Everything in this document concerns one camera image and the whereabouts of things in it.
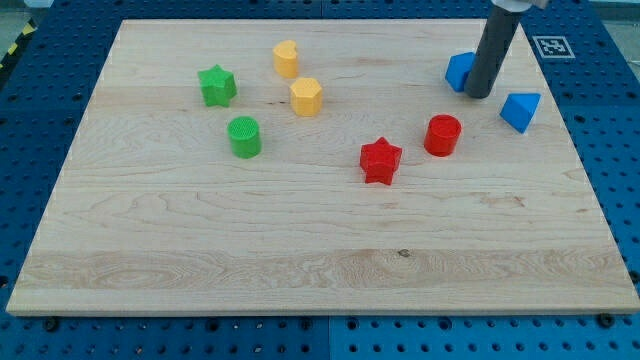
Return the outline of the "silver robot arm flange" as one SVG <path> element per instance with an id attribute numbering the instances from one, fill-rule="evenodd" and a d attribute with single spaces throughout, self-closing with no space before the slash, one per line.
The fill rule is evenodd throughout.
<path id="1" fill-rule="evenodd" d="M 549 0 L 491 0 L 492 4 L 509 12 L 524 12 L 535 6 L 545 9 Z"/>

